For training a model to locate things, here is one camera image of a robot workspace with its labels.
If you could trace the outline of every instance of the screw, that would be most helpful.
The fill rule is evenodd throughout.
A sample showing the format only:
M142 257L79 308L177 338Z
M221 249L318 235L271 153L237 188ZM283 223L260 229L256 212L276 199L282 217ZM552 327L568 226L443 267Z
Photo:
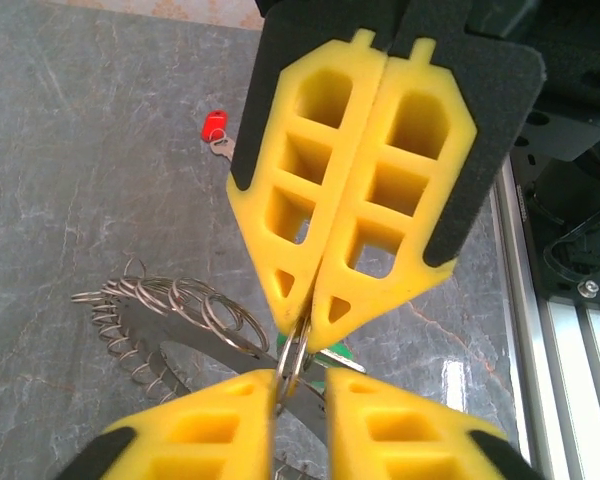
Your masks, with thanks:
M578 292L584 298L595 298L598 295L600 287L593 280L587 280L586 282L580 282L578 284Z

